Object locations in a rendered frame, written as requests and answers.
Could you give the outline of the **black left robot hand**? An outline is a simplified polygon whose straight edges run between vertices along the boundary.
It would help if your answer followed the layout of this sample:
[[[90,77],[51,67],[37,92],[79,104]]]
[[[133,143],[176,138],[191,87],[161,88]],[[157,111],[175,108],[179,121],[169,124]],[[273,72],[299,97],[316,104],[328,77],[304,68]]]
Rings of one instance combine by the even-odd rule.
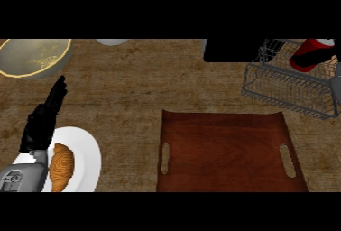
[[[28,153],[33,150],[46,150],[49,148],[65,95],[65,76],[61,76],[49,91],[46,103],[40,104],[28,115],[27,126],[21,137],[20,153]]]

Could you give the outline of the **brown wooden tray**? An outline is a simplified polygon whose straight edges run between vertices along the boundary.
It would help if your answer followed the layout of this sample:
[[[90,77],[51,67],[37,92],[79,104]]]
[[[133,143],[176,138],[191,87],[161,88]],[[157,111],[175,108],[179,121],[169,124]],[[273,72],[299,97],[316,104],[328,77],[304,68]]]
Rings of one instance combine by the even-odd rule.
[[[306,192],[296,151],[287,175],[279,148],[294,146],[282,113],[163,113],[160,144],[170,159],[158,165],[157,191]]]

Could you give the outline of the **white plate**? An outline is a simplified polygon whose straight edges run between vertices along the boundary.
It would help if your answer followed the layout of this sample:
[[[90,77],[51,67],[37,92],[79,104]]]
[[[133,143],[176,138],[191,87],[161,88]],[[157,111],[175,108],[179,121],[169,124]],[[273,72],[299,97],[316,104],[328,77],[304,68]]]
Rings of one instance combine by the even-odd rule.
[[[49,167],[54,156],[55,143],[62,143],[74,152],[76,170],[70,179],[65,191],[93,191],[98,185],[102,156],[101,148],[92,134],[82,128],[65,126],[55,129],[48,151],[48,179],[43,192],[52,192],[52,182],[49,178]]]

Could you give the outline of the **brown croissant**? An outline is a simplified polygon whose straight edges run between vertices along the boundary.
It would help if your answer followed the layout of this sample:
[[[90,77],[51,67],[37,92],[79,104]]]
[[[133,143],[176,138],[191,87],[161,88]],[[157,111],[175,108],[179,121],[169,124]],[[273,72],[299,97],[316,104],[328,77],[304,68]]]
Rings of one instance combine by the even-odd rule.
[[[74,152],[62,143],[55,143],[54,156],[49,167],[49,178],[52,182],[52,192],[62,192],[74,176],[76,157]]]

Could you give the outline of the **grey bowl with yellow rim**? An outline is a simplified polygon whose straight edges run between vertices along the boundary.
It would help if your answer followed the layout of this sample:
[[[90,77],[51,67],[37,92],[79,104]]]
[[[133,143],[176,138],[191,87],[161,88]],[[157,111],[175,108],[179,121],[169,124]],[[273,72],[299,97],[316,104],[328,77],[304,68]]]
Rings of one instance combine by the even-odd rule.
[[[8,39],[0,45],[0,74],[42,79],[62,70],[71,56],[71,39]]]

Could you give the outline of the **pale grey round object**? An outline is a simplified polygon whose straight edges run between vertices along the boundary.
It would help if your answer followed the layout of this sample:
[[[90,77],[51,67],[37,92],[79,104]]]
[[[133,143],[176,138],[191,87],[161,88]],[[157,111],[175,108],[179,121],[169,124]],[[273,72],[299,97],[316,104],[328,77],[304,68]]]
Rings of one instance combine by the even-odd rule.
[[[127,42],[130,39],[96,39],[96,41],[105,46],[117,46]]]

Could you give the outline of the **black appliance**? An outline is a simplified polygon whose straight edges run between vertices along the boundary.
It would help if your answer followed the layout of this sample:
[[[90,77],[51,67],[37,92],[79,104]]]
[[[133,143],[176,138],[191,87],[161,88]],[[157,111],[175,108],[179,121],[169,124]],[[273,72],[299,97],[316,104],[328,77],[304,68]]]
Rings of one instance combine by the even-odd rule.
[[[204,39],[203,59],[206,62],[269,62],[285,42],[278,39]]]

